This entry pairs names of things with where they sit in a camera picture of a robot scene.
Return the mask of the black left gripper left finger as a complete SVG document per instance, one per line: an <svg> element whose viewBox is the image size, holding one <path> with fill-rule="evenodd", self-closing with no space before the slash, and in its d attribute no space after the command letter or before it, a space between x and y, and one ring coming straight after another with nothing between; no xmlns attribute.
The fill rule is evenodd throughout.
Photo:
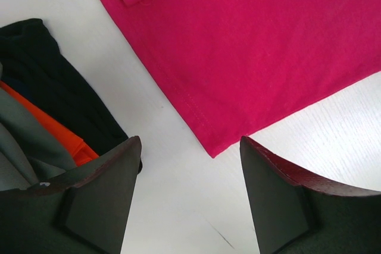
<svg viewBox="0 0 381 254"><path fill-rule="evenodd" d="M1 252L120 253L141 150L133 136L44 183L1 192Z"/></svg>

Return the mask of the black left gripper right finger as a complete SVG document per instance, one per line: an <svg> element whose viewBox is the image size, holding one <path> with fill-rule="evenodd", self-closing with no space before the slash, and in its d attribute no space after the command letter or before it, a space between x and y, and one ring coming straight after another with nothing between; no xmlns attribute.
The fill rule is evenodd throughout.
<svg viewBox="0 0 381 254"><path fill-rule="evenodd" d="M261 253L379 253L380 193L313 173L249 137L240 155Z"/></svg>

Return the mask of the pink t shirt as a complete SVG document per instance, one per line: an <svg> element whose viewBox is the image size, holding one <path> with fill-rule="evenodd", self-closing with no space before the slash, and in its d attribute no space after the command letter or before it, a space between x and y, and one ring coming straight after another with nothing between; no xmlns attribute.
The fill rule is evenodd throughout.
<svg viewBox="0 0 381 254"><path fill-rule="evenodd" d="M100 0L207 153L380 71L380 0Z"/></svg>

